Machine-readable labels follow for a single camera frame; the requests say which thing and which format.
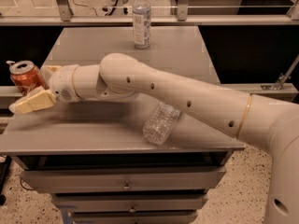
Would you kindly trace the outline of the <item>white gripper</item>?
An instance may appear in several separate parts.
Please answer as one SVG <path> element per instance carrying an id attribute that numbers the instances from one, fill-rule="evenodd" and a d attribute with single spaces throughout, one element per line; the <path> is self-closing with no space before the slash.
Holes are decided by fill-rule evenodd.
<path id="1" fill-rule="evenodd" d="M 60 65 L 43 65 L 40 71 L 45 81 L 49 82 L 50 89 L 37 87 L 11 104 L 8 109 L 13 114 L 27 114 L 54 106 L 56 98 L 60 102 L 79 101 L 80 98 L 73 84 L 73 76 L 77 68 L 77 64 L 62 67 Z"/>

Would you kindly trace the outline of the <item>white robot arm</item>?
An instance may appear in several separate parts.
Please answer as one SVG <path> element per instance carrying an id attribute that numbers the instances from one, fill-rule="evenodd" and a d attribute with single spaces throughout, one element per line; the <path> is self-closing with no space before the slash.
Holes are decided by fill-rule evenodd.
<path id="1" fill-rule="evenodd" d="M 9 109 L 26 114 L 63 101 L 126 102 L 154 97 L 239 141 L 267 152 L 272 171 L 264 224 L 299 223 L 299 105 L 154 69 L 111 53 L 99 64 L 48 66 L 49 87 L 30 91 Z"/>

